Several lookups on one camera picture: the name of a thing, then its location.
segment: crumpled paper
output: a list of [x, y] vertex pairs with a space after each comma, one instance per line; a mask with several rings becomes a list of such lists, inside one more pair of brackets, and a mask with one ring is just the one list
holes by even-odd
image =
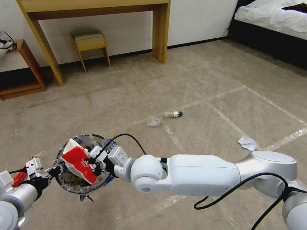
[[241, 144], [243, 148], [248, 149], [249, 151], [255, 151], [257, 148], [257, 143], [254, 139], [248, 137], [248, 136], [242, 136], [238, 142]]

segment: black bed frame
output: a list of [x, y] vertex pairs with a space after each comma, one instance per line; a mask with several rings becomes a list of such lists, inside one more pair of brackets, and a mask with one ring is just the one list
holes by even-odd
[[237, 21], [234, 15], [241, 6], [254, 0], [238, 0], [229, 26], [228, 38], [307, 69], [307, 40]]

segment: bed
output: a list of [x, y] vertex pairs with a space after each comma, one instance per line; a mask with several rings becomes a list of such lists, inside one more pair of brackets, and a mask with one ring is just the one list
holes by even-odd
[[239, 0], [229, 38], [307, 67], [307, 12], [283, 8], [307, 0]]

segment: robotic arm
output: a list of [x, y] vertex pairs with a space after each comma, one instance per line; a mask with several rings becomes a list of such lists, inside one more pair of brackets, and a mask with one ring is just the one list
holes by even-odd
[[42, 169], [39, 158], [29, 160], [24, 167], [27, 178], [16, 188], [9, 172], [0, 172], [0, 230], [20, 229], [31, 217], [33, 202], [62, 173], [60, 166]]
[[[66, 151], [77, 145], [70, 141]], [[277, 152], [254, 151], [244, 159], [230, 163], [212, 155], [174, 155], [170, 158], [143, 155], [135, 159], [128, 157], [120, 146], [109, 153], [96, 146], [88, 157], [95, 159], [90, 164], [94, 174], [107, 170], [113, 176], [131, 182], [137, 191], [144, 194], [166, 191], [187, 196], [221, 196], [250, 176], [264, 172], [280, 175], [289, 186], [306, 190], [296, 180], [296, 160]], [[26, 165], [28, 180], [17, 188], [11, 187], [13, 180], [7, 171], [0, 173], [0, 230], [20, 228], [42, 190], [53, 177], [62, 173], [59, 166], [41, 171], [36, 158]], [[163, 170], [167, 173], [166, 178], [163, 178]], [[285, 184], [272, 175], [262, 175], [240, 189], [251, 187], [278, 198]], [[282, 213], [290, 230], [306, 229], [306, 210], [307, 194], [296, 191], [288, 194]]]

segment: bottle label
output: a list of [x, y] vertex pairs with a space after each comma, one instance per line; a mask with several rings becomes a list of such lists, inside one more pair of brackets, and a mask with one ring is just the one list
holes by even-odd
[[173, 117], [179, 117], [179, 111], [173, 111]]

